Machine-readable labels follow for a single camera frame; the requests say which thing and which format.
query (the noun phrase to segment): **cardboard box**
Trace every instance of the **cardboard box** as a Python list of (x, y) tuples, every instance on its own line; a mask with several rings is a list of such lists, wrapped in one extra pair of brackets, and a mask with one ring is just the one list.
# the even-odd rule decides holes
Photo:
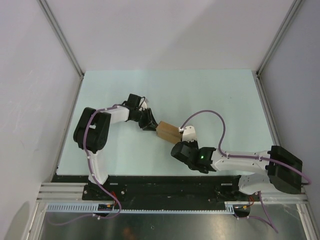
[(172, 144), (180, 142), (182, 138), (182, 134), (179, 132), (178, 127), (164, 121), (161, 121), (156, 127), (156, 135)]

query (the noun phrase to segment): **wall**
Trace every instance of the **wall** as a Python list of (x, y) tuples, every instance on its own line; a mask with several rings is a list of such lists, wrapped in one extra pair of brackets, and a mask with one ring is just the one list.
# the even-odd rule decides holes
[(292, 2), (48, 0), (83, 70), (256, 70)]
[(307, 0), (262, 73), (284, 147), (313, 180), (306, 188), (320, 224), (320, 1)]
[(52, 171), (80, 79), (36, 0), (1, 6), (0, 239), (18, 240)]

